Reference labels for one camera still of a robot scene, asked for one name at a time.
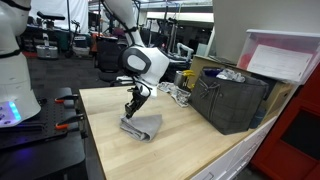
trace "gray basket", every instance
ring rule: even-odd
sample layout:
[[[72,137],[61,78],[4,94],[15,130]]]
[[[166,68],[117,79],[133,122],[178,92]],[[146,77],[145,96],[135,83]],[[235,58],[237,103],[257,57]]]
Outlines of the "gray basket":
[[[243,83],[210,77],[204,69],[189,98],[191,106],[222,134],[247,131],[268,84],[244,75]]]

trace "red cabinet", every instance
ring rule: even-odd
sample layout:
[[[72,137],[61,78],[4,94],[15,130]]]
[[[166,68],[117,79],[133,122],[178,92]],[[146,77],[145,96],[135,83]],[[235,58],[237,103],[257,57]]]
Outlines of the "red cabinet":
[[[283,111],[251,163],[272,179],[320,179],[320,66]]]

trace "blue light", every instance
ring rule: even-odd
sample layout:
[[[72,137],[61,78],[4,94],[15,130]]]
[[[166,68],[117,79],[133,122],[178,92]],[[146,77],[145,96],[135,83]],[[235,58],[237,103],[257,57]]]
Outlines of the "blue light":
[[[21,120],[21,116],[19,114],[19,111],[18,111],[16,105],[13,102],[9,102],[9,106],[11,108],[11,111],[12,111],[15,119],[18,120],[18,121]]]

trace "white cabinet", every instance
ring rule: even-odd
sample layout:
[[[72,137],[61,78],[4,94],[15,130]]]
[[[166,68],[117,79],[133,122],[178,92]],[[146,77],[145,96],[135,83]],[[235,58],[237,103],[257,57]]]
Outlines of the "white cabinet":
[[[200,171],[193,180],[214,180],[234,178],[250,161],[263,139],[268,134],[277,117],[246,137],[243,141],[223,154],[208,167]]]

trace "wooden table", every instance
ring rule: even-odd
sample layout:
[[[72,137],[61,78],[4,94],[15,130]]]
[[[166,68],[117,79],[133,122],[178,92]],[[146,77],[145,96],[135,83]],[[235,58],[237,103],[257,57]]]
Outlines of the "wooden table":
[[[132,139],[120,127],[129,87],[80,90],[108,180],[189,179],[253,132],[222,135],[191,106],[181,108],[169,94],[145,103],[135,117],[162,114],[150,143]]]

